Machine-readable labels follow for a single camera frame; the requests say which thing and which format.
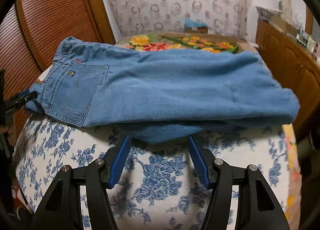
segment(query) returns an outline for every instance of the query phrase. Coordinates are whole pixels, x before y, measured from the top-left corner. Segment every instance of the back pocket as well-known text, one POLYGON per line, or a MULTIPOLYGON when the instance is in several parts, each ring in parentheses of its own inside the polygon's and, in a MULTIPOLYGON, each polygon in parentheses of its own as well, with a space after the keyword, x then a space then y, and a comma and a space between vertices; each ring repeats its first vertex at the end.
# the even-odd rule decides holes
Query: back pocket
POLYGON ((72 60, 69 69, 54 85, 46 113, 82 126, 92 97, 107 75, 108 65, 88 65, 72 60))

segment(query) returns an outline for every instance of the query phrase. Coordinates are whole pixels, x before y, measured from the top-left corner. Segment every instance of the blue gripper pad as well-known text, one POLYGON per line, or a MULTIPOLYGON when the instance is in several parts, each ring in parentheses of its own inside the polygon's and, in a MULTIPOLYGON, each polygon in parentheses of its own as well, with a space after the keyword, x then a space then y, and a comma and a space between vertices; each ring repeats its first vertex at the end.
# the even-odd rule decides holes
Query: blue gripper pad
POLYGON ((189 154, 192 159, 193 166, 195 167, 198 179, 206 189, 209 188, 210 180, 208 176, 208 168, 204 163, 204 160, 199 152, 199 149, 194 142, 193 138, 190 136, 188 140, 189 154))
POLYGON ((115 161, 113 162, 111 166, 111 173, 110 173, 110 180, 109 180, 109 185, 111 188, 114 188, 115 184, 119 183, 125 161, 127 160, 128 154, 130 151, 130 137, 127 136, 123 143, 122 146, 117 153, 117 156, 115 158, 115 161))

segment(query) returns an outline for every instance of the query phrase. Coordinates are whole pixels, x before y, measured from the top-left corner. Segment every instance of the wooden cabinet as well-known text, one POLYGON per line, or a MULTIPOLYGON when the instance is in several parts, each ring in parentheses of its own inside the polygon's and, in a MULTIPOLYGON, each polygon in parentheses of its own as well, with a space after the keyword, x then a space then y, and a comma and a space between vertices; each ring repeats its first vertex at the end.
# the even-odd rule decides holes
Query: wooden cabinet
POLYGON ((293 122, 299 141, 318 125, 315 116, 320 112, 320 68, 302 46, 261 20, 256 41, 273 77, 282 87, 292 89, 299 99, 300 110, 293 122))
POLYGON ((320 102, 320 72, 315 65, 311 59, 305 59, 298 71, 294 93, 299 99, 300 111, 293 123, 294 128, 299 128, 297 137, 303 137, 312 127, 310 120, 320 102))

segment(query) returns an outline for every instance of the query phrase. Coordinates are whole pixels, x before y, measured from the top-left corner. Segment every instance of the jeans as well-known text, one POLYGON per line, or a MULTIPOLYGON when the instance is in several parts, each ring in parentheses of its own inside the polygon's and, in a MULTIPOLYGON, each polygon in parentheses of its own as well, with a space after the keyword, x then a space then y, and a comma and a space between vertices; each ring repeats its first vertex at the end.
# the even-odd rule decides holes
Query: jeans
POLYGON ((149 143, 290 124, 299 110, 258 53, 139 52, 68 37, 53 62, 27 109, 80 127, 117 123, 149 143))

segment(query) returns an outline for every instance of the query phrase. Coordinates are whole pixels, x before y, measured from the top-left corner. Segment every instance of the wooden cabinet door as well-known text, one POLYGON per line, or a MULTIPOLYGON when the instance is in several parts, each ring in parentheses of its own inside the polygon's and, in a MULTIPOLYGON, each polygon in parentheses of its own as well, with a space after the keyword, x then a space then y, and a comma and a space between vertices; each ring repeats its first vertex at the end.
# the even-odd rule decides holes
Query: wooden cabinet door
POLYGON ((308 122, 320 102, 320 70, 316 63, 306 57, 298 71, 298 81, 294 91, 300 102, 300 110, 293 123, 297 138, 302 134, 300 130, 303 123, 308 122))
POLYGON ((298 72, 301 69, 304 56, 301 50, 288 38, 284 37, 281 43, 278 81, 283 88, 290 88, 295 91, 298 72))
POLYGON ((256 43, 259 46, 259 53, 263 54, 265 40, 268 37, 268 25, 267 23, 263 22, 262 20, 258 20, 257 26, 257 34, 256 34, 256 43))
POLYGON ((275 29, 270 28, 270 32, 267 34, 265 44, 263 46, 262 59, 270 69, 274 79, 279 81, 282 76, 282 42, 281 33, 275 29))

